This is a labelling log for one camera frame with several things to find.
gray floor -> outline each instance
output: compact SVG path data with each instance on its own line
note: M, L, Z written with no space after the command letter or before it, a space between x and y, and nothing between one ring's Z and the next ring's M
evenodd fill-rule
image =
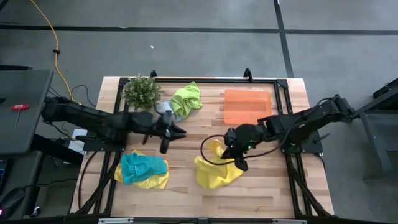
M37 3L58 26L278 28L271 0L37 0ZM395 0L280 0L280 7L286 29L398 29ZM26 0L10 1L0 12L0 23L46 25ZM62 72L71 86L87 85L94 102L105 75L149 74L155 69L162 75L239 77L249 67L256 77L287 76L279 34L57 33ZM305 79L312 105L320 98L339 93L359 108L371 100L375 90L397 78L398 36L287 35L287 44L294 77ZM0 30L0 64L54 70L53 46L49 31ZM54 76L52 86L67 95L58 76ZM75 98L87 104L83 89L76 91ZM40 125L37 132L46 137L58 136L45 125ZM397 184L362 181L372 162L361 123L330 124L320 132L331 133L323 141L323 148L336 214L343 218L398 223ZM47 163L47 169L53 169L52 165ZM53 169L55 174L51 175L69 178L73 169L78 170L76 167L69 167L68 171ZM62 184L65 189L72 189L71 185ZM63 199L65 195L54 191L47 197L54 206L48 205L44 215L66 212L70 201Z

green plant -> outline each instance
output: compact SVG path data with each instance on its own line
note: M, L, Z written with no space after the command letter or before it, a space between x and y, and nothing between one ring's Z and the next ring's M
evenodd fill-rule
M162 90L153 78L138 76L125 84L122 96L129 106L149 109L161 99Z

wooden table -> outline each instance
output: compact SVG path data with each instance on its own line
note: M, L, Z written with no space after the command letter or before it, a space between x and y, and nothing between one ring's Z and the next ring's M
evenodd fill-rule
M97 109L113 112L119 78L104 77ZM309 102L304 80L301 78L287 80L294 113L307 109ZM160 85L165 91L163 100L166 100L186 83L160 83ZM167 159L170 179L166 189L140 189L135 185L117 183L111 215L113 217L293 218L286 162L280 151L248 159L249 170L225 187L214 190L203 189L195 179L196 165L193 159L200 155L199 146L202 140L212 134L224 134L229 127L232 127L223 121L225 89L269 91L272 95L273 114L277 114L273 86L250 83L200 83L199 86L203 108L194 112L186 121L177 123L188 134L186 138L171 142L166 155L159 152L159 138L150 138L146 145L142 145L142 135L130 134L127 142L125 153L137 149L146 155L162 156ZM281 96L285 109L283 94ZM248 154L268 151L276 144L276 142L262 143ZM88 157L89 155L85 156L81 169ZM104 153L97 153L88 165L81 186L82 204L98 185L103 157ZM324 208L333 213L321 160L311 154L303 154L302 157L308 188ZM78 186L71 212L77 210L77 189ZM300 190L297 193L300 208L304 211L302 193ZM108 189L105 189L101 211L107 195Z

orange plastic tray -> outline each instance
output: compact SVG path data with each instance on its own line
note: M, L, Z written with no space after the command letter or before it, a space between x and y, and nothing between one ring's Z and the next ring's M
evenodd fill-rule
M225 90L224 122L257 124L259 118L272 115L271 94L266 91Z

gray cloth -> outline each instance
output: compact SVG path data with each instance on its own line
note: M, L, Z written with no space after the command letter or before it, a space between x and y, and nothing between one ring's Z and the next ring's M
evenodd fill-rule
M170 110L172 112L172 119L175 122L179 122L179 121L183 121L183 120L187 119L189 116L191 116L191 114L194 111L194 110L191 110L191 112L189 112L189 114L186 118L183 118L182 116L175 115L172 105L171 105L171 99L157 103L155 106L156 106L157 111L160 113L164 113L164 112Z

